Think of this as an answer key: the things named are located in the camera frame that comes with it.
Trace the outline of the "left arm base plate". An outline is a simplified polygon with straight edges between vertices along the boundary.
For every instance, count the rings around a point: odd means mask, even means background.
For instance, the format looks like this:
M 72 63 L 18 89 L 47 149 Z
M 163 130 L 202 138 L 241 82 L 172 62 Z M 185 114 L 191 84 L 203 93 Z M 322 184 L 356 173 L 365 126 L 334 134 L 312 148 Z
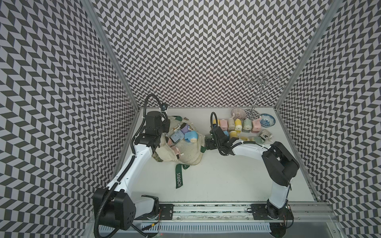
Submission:
M 149 214 L 143 214 L 135 220 L 143 221 L 157 221 L 157 220 L 172 220 L 174 215 L 174 204 L 171 203 L 160 203 L 158 209 Z

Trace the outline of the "white cartoon pencil sharpener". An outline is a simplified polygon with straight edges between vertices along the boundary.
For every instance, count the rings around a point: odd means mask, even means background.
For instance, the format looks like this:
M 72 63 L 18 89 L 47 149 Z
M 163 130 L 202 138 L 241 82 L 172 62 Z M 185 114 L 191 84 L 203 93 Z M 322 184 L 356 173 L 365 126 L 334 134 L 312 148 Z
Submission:
M 234 117 L 229 118 L 227 122 L 228 122 L 228 131 L 234 131 L 236 127 Z

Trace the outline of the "yellow round pencil sharpener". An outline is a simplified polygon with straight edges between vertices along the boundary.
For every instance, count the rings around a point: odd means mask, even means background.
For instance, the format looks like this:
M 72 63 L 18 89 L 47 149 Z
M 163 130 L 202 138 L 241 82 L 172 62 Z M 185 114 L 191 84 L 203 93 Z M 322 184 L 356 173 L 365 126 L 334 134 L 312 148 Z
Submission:
M 236 119 L 235 120 L 235 131 L 242 131 L 242 128 L 243 128 L 243 126 L 242 126 L 242 121 L 240 120 L 240 119 Z

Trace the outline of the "white grey pencil sharpener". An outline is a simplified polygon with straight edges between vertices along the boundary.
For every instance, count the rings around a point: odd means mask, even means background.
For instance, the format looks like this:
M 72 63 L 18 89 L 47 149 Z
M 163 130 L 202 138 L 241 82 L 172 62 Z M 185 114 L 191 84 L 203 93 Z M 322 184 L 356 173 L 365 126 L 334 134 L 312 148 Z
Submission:
M 262 139 L 263 143 L 268 143 L 272 141 L 273 134 L 268 130 L 263 130 L 260 134 L 260 138 Z

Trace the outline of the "mint green pencil sharpener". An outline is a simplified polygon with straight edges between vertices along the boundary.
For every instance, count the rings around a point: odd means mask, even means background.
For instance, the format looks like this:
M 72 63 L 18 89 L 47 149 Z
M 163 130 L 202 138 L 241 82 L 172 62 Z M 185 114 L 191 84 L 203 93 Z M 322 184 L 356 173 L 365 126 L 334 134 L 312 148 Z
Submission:
M 242 124 L 242 132 L 251 132 L 253 128 L 252 121 L 248 118 L 244 119 Z

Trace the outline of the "small pink sharpener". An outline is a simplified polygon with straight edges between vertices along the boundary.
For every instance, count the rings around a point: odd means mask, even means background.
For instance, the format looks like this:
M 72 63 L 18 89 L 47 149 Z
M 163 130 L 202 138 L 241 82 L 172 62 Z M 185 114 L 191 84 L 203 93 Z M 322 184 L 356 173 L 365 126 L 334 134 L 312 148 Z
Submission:
M 180 150 L 178 149 L 178 147 L 175 146 L 172 139 L 169 137 L 166 137 L 166 141 L 167 141 L 167 145 L 174 151 L 176 157 L 179 158 L 180 157 Z

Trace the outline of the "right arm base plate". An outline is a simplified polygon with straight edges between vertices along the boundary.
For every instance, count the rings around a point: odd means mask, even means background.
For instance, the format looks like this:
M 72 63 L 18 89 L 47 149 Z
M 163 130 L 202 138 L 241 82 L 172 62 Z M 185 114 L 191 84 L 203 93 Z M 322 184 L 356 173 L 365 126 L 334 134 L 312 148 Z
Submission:
M 276 208 L 271 204 L 251 204 L 251 213 L 255 220 L 274 220 L 279 222 L 292 221 L 294 219 L 292 210 L 287 206 Z

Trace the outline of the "pink block pencil sharpener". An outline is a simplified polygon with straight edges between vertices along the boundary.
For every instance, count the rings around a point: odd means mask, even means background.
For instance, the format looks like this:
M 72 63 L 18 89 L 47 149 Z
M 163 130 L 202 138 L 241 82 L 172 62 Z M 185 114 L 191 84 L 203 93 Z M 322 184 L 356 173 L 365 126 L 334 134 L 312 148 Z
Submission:
M 252 121 L 252 133 L 259 133 L 262 129 L 261 119 Z

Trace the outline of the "cream canvas tote bag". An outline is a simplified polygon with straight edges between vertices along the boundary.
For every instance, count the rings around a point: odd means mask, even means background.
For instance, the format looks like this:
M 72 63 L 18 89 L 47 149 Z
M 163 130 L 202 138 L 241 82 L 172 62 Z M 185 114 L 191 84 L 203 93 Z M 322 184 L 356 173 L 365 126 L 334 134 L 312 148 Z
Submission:
M 205 136 L 198 132 L 194 124 L 187 118 L 181 116 L 169 116 L 170 128 L 168 133 L 163 133 L 159 147 L 153 153 L 153 158 L 158 162 L 172 162 L 176 163 L 175 166 L 175 183 L 176 189 L 184 185 L 183 170 L 188 169 L 190 166 L 198 165 L 203 157 L 205 148 Z M 192 131 L 198 133 L 198 141 L 196 143 L 188 143 L 182 139 L 176 147 L 180 150 L 180 157 L 177 158 L 174 151 L 167 145 L 166 137 L 169 137 L 177 130 L 180 130 L 182 124 L 189 124 Z

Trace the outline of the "green block pencil sharpener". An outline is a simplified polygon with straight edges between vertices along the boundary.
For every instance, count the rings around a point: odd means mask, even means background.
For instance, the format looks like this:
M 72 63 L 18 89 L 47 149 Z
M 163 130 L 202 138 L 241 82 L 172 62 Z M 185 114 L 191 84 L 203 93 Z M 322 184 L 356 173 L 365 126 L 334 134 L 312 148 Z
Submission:
M 260 144 L 260 145 L 264 144 L 264 141 L 263 141 L 262 138 L 259 137 L 259 136 L 254 136 L 254 137 L 252 138 L 252 141 L 255 142 L 256 144 Z

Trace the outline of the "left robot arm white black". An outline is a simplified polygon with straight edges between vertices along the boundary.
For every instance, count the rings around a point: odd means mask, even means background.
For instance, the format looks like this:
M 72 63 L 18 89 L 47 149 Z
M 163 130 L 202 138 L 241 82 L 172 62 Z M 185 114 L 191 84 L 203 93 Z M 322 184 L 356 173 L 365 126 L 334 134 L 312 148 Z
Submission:
M 132 139 L 132 154 L 122 165 L 121 170 L 106 188 L 95 191 L 94 233 L 100 235 L 99 226 L 118 230 L 128 230 L 135 218 L 143 215 L 155 218 L 159 214 L 159 200 L 155 196 L 143 195 L 133 201 L 132 187 L 137 181 L 145 164 L 160 146 L 162 136 L 169 131 L 170 121 L 165 112 L 152 111 L 144 117 L 144 132 Z

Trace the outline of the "small yellow black sharpener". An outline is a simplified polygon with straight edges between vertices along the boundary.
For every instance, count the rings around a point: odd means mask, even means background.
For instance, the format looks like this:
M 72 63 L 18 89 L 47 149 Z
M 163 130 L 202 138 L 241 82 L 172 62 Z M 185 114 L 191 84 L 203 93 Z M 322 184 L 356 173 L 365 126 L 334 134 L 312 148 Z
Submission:
M 250 139 L 248 137 L 245 137 L 245 136 L 239 136 L 239 139 L 242 141 L 250 141 Z

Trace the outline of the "pink rounded pencil sharpener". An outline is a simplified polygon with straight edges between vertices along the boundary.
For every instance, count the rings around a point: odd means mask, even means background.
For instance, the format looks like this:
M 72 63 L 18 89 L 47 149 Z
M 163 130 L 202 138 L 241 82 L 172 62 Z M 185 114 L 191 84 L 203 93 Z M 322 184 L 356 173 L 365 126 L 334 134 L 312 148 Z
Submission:
M 225 119 L 222 119 L 219 121 L 219 126 L 223 131 L 227 131 L 229 126 L 228 126 L 228 121 Z

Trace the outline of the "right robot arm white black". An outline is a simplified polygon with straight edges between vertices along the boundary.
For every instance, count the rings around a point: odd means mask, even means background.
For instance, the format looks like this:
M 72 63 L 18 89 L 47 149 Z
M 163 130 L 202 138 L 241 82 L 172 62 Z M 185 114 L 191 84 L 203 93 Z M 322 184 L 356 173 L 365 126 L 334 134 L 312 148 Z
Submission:
M 242 141 L 237 137 L 228 138 L 216 124 L 211 126 L 212 143 L 222 156 L 244 156 L 262 160 L 269 177 L 272 179 L 270 197 L 264 207 L 265 216 L 271 220 L 292 218 L 288 208 L 288 194 L 291 181 L 300 168 L 299 162 L 281 142 L 274 142 L 268 147 L 254 141 Z

